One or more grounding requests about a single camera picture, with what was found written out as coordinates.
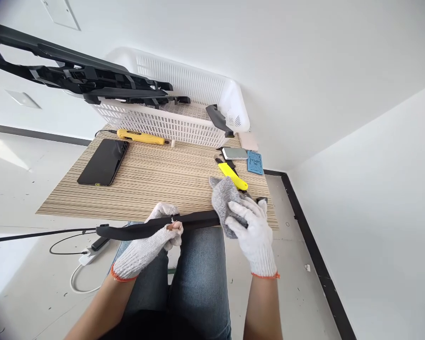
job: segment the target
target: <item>electrical cord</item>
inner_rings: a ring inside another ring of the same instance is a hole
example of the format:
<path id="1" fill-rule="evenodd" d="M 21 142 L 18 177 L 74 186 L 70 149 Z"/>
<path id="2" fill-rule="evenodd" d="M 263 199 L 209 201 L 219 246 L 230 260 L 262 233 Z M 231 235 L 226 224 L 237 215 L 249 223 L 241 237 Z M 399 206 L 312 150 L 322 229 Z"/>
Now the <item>electrical cord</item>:
<path id="1" fill-rule="evenodd" d="M 96 132 L 95 134 L 94 134 L 94 136 L 96 137 L 97 135 L 98 135 L 98 133 L 100 133 L 101 131 L 108 131 L 108 132 L 110 132 L 110 133 L 117 133 L 117 131 L 116 130 L 99 130 L 98 132 Z"/>
<path id="2" fill-rule="evenodd" d="M 73 279 L 74 279 L 74 275 L 80 269 L 80 267 L 83 267 L 83 266 L 81 264 L 79 264 L 79 266 L 77 266 L 77 268 L 73 271 L 71 278 L 69 279 L 69 286 L 71 287 L 71 290 L 74 293 L 77 293 L 77 294 L 88 294 L 88 293 L 93 293 L 94 291 L 97 291 L 99 288 L 101 288 L 102 285 L 99 286 L 99 287 L 96 287 L 95 289 L 92 289 L 92 290 L 77 290 L 74 287 Z"/>
<path id="3" fill-rule="evenodd" d="M 83 255 L 83 254 L 87 254 L 88 252 L 81 252 L 81 253 L 54 253 L 52 251 L 52 248 L 54 246 L 56 246 L 58 243 L 63 242 L 64 240 L 67 240 L 69 238 L 73 238 L 76 236 L 80 236 L 80 235 L 88 235 L 88 234 L 95 234 L 95 232 L 91 232 L 91 233 L 86 233 L 86 232 L 82 232 L 81 234 L 77 234 L 77 235 L 73 235 L 73 236 L 69 236 L 68 238 L 64 238 L 60 241 L 58 241 L 57 243 L 54 243 L 50 248 L 49 248 L 49 253 L 53 254 L 53 255 Z"/>
<path id="4" fill-rule="evenodd" d="M 65 232 L 90 231 L 90 230 L 96 230 L 96 228 L 64 229 L 64 230 L 56 230 L 56 231 L 47 231 L 47 232 L 44 232 L 44 233 L 33 233 L 33 234 L 24 234 L 24 235 L 16 235 L 16 236 L 6 236 L 6 237 L 3 237 L 3 238 L 0 238 L 0 242 L 11 241 L 11 240 L 14 240 L 14 239 L 21 239 L 21 238 L 30 238 L 30 237 L 53 235 L 53 234 L 61 234 L 61 233 L 65 233 Z"/>

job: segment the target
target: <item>yellow utility knife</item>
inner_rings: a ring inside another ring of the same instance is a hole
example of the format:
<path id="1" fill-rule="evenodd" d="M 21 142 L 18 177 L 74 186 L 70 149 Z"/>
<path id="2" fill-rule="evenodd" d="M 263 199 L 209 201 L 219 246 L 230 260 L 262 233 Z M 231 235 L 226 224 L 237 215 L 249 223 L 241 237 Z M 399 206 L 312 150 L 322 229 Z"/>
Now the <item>yellow utility knife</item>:
<path id="1" fill-rule="evenodd" d="M 157 137 L 157 136 L 144 134 L 144 133 L 136 132 L 136 131 L 130 131 L 126 129 L 117 130 L 117 135 L 121 139 L 132 140 L 134 142 L 158 144 L 158 145 L 164 145 L 164 144 L 170 143 L 169 141 L 165 140 L 162 137 Z"/>
<path id="2" fill-rule="evenodd" d="M 244 182 L 242 179 L 240 179 L 239 176 L 233 171 L 233 169 L 230 168 L 230 166 L 227 163 L 223 162 L 219 158 L 219 156 L 215 156 L 214 158 L 217 164 L 219 165 L 219 169 L 222 170 L 225 176 L 231 177 L 231 180 L 233 181 L 233 183 L 239 190 L 246 191 L 249 188 L 249 185 L 246 182 Z"/>

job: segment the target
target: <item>forearm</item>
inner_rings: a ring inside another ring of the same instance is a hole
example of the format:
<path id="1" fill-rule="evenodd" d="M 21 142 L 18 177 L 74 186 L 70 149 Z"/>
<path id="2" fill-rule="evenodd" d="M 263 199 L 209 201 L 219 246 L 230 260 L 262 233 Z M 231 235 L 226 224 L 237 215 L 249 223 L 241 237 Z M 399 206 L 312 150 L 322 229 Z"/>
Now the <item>forearm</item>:
<path id="1" fill-rule="evenodd" d="M 252 277 L 244 340 L 282 339 L 277 279 Z"/>
<path id="2" fill-rule="evenodd" d="M 119 282 L 107 276 L 93 301 L 65 340 L 97 340 L 120 321 L 135 280 Z"/>

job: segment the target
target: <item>black cable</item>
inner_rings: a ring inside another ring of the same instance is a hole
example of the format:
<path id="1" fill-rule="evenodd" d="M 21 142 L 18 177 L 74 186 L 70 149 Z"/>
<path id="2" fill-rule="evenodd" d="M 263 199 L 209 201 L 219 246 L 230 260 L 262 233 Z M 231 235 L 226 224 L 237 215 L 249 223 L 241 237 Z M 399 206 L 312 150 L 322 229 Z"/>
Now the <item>black cable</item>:
<path id="1" fill-rule="evenodd" d="M 116 130 L 99 130 L 98 132 L 96 132 L 95 134 L 94 134 L 94 136 L 96 137 L 97 135 L 98 135 L 98 133 L 100 133 L 101 131 L 108 131 L 108 132 L 110 132 L 110 133 L 117 133 L 117 131 Z"/>
<path id="2" fill-rule="evenodd" d="M 88 235 L 88 234 L 96 234 L 96 232 L 91 232 L 91 233 L 86 233 L 86 232 L 82 232 L 81 234 L 77 234 L 77 235 L 73 235 L 73 236 L 69 236 L 68 238 L 73 238 L 76 236 L 80 236 L 80 235 Z M 83 255 L 83 254 L 87 254 L 88 252 L 81 252 L 81 253 L 54 253 L 52 251 L 52 248 L 54 246 L 56 246 L 58 243 L 63 242 L 64 240 L 67 240 L 68 238 L 64 238 L 60 241 L 58 241 L 57 243 L 54 243 L 50 248 L 49 248 L 49 253 L 53 254 L 53 255 Z"/>
<path id="3" fill-rule="evenodd" d="M 21 239 L 21 238 L 30 238 L 30 237 L 38 237 L 38 236 L 45 236 L 45 235 L 61 234 L 61 233 L 65 233 L 65 232 L 90 231 L 90 230 L 96 230 L 96 228 L 66 229 L 66 230 L 47 231 L 47 232 L 44 232 L 44 233 L 6 236 L 6 237 L 3 237 L 3 238 L 0 238 L 0 242 L 11 241 L 11 240 L 14 240 L 14 239 Z"/>

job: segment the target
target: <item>yellow electric screwdriver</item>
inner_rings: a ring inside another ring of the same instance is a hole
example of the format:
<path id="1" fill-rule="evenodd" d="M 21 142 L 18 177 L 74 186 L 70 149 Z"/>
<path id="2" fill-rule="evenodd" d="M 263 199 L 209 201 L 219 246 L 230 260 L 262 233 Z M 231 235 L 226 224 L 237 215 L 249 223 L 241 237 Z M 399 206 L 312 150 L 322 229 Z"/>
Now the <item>yellow electric screwdriver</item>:
<path id="1" fill-rule="evenodd" d="M 165 140 L 162 137 L 157 137 L 157 136 L 144 134 L 141 132 L 130 131 L 126 129 L 117 130 L 117 135 L 121 139 L 132 140 L 134 142 L 158 144 L 158 145 L 164 145 L 164 144 L 170 143 L 169 141 Z"/>

